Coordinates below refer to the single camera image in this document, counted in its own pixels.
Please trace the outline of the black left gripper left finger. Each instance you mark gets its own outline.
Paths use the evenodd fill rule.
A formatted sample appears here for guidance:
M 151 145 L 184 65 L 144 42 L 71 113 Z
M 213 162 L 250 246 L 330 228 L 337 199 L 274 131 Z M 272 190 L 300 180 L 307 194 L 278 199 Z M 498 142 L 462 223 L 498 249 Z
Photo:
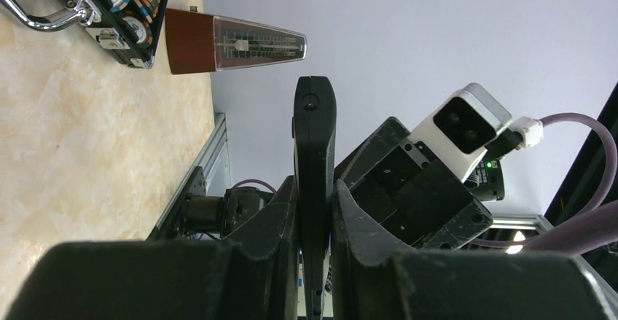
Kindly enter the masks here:
M 51 248 L 8 319 L 295 319 L 294 178 L 220 241 L 98 241 Z

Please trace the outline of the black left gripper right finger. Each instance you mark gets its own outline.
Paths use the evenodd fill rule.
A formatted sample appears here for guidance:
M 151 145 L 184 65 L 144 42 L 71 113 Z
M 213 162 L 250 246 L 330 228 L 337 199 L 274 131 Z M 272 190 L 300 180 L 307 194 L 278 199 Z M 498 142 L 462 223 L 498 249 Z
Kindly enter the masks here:
M 333 199 L 336 319 L 612 319 L 595 278 L 559 254 L 417 250 L 338 181 Z

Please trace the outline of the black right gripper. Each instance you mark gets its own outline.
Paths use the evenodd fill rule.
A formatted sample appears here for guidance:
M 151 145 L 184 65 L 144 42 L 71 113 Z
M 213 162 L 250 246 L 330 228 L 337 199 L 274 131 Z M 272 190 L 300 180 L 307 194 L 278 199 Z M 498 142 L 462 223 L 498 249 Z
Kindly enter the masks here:
M 489 210 L 396 117 L 335 167 L 359 207 L 416 249 L 459 249 L 493 224 Z

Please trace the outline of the black remote control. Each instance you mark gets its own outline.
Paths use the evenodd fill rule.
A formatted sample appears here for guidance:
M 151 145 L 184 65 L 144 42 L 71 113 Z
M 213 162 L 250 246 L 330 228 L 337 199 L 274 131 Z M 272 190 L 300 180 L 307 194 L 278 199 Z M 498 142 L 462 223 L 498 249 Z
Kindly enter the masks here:
M 337 103 L 327 77 L 300 77 L 292 117 L 307 319 L 324 316 L 335 169 Z

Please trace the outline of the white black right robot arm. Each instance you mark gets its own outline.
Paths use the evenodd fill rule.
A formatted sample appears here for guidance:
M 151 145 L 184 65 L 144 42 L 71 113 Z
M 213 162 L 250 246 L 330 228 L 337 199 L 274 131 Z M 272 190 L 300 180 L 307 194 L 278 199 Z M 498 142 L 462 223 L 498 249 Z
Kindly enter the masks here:
M 458 249 L 493 224 L 486 202 L 504 198 L 498 160 L 481 160 L 465 181 L 395 117 L 335 167 L 358 206 L 416 249 Z

